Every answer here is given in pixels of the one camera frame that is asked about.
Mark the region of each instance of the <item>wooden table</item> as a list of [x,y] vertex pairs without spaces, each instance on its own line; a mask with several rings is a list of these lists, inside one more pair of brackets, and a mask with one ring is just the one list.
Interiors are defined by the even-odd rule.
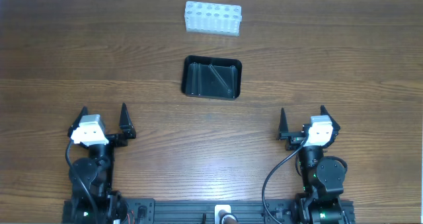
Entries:
[[[241,5],[239,37],[186,33],[186,1],[0,0],[0,221],[61,221],[67,128],[88,106],[116,132],[122,102],[138,131],[116,150],[125,197],[259,200],[289,154],[280,108],[295,131],[324,104],[357,221],[420,221],[423,0],[194,0]],[[183,95],[188,55],[241,60],[240,97]],[[266,197],[297,192],[291,161]]]

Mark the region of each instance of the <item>wood grain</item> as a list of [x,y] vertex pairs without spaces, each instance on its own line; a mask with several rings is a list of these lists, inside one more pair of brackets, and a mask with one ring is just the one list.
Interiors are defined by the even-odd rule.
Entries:
[[[138,131],[116,150],[126,197],[259,200],[288,155],[280,108],[299,130],[325,104],[358,223],[419,222],[422,0],[196,0],[241,5],[239,37],[187,34],[186,1],[0,0],[1,222],[59,222],[67,128],[88,106],[118,131],[122,102]],[[190,54],[241,60],[240,97],[184,96]],[[287,163],[266,197],[301,185]]]

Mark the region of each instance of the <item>black tray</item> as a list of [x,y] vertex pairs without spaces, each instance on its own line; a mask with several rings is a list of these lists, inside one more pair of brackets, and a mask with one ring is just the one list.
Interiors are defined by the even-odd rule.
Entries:
[[188,56],[182,92],[187,96],[234,100],[241,93],[242,68],[237,59]]

